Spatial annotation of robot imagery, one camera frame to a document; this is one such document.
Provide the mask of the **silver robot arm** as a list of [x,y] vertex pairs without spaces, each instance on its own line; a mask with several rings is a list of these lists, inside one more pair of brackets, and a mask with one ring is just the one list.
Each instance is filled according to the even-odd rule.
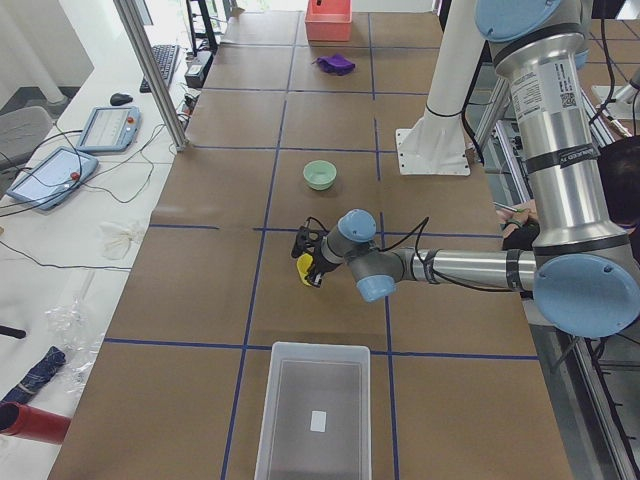
[[529,291],[552,325],[585,338],[633,323],[639,267],[607,211],[576,67],[590,20],[587,1],[453,2],[424,114],[396,133],[402,174],[465,174],[461,116],[489,49],[511,95],[536,201],[540,232],[530,251],[384,249],[374,241],[374,218],[354,209],[328,232],[297,235],[292,255],[301,277],[316,286],[346,265],[368,302],[403,280]]

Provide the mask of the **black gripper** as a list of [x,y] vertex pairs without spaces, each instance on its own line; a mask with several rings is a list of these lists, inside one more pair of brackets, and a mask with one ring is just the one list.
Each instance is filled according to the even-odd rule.
[[325,274],[332,271],[332,263],[322,254],[308,254],[310,263],[306,271],[305,280],[308,283],[321,283]]

